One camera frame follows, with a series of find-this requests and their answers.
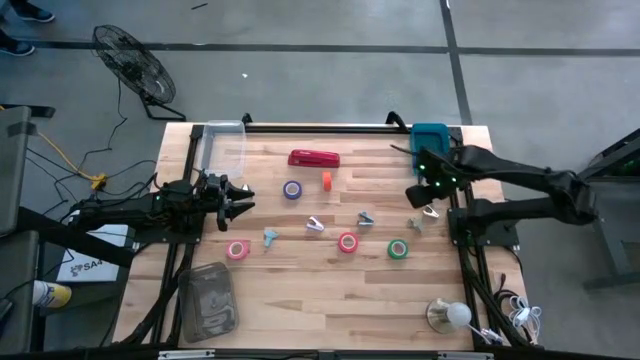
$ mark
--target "teal box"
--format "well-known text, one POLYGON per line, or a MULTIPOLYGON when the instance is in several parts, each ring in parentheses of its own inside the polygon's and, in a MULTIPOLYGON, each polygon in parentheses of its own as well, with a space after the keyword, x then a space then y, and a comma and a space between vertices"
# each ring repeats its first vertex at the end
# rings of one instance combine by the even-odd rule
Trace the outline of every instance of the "teal box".
MULTIPOLYGON (((431 150, 439 155, 449 152, 449 129, 441 123, 413 124, 409 135, 411 151, 417 153, 421 147, 431 150)), ((417 171, 417 156, 413 156, 413 173, 417 171)))

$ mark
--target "red stapler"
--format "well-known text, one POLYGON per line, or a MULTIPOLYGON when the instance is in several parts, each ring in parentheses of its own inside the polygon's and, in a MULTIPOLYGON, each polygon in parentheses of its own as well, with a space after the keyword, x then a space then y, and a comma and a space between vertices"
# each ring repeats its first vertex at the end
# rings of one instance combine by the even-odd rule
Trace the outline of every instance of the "red stapler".
POLYGON ((296 149, 289 154, 289 165, 311 167, 340 167, 340 155, 326 151, 296 149))

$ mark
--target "blue clip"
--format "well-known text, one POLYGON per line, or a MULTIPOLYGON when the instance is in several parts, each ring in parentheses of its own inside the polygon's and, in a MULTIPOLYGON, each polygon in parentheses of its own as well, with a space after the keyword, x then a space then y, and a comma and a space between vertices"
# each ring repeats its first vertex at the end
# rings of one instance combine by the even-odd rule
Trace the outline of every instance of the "blue clip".
POLYGON ((278 237, 278 233, 273 230, 265 230, 264 231, 264 246, 269 248, 271 247, 271 242, 278 237))

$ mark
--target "wooden table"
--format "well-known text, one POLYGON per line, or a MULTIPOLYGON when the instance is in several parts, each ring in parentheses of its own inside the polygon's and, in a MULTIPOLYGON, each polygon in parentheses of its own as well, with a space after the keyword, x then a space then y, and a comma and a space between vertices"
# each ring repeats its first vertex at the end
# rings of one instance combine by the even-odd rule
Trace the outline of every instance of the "wooden table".
MULTIPOLYGON (((158 157, 160 183, 180 179, 192 124, 170 123, 158 157)), ((491 148, 484 126, 462 127, 465 144, 491 148)), ((390 144, 408 147, 406 135, 371 134, 247 134, 244 176, 232 182, 247 183, 255 191, 255 208, 220 232, 215 217, 206 221, 203 241, 196 247, 193 266, 220 261, 232 273, 239 325, 231 333, 189 347, 264 349, 365 349, 365 350, 470 350, 468 330, 440 335, 425 320, 427 304, 437 298, 465 301, 457 250, 450 244, 446 209, 448 201, 435 203, 441 214, 425 226, 422 235, 407 227, 420 216, 404 195, 415 183, 410 157, 390 144), (307 148, 340 153, 341 166, 332 169, 333 189, 322 189, 326 169, 292 167, 292 149, 307 148), (303 186, 298 200, 282 194, 287 180, 303 186), (357 214, 367 211, 375 225, 358 229, 357 214), (321 233, 309 232, 305 223, 315 215, 325 225, 321 233), (265 252, 264 229, 280 237, 265 252), (354 254, 338 250, 340 234, 360 237, 354 254), (408 241, 404 260, 386 254, 390 240, 408 241), (251 241, 251 253, 242 261, 225 256, 232 239, 251 241)), ((503 200, 498 182, 473 185, 476 198, 503 200)), ((167 246, 155 244, 139 254, 131 267, 114 340, 131 333, 158 296, 167 246)), ((525 295, 518 263, 502 248, 487 248, 492 282, 507 274, 506 287, 525 295)), ((174 304, 167 307, 165 331, 174 304)), ((485 308, 479 306, 481 320, 485 308)))

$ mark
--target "green tape roll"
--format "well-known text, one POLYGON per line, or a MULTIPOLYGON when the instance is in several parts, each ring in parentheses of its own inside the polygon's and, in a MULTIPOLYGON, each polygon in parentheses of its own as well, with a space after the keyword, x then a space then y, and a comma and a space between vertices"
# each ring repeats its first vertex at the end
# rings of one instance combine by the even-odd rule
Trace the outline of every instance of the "green tape roll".
POLYGON ((392 259, 404 259, 409 255, 409 244, 400 239, 391 240, 387 253, 392 259))

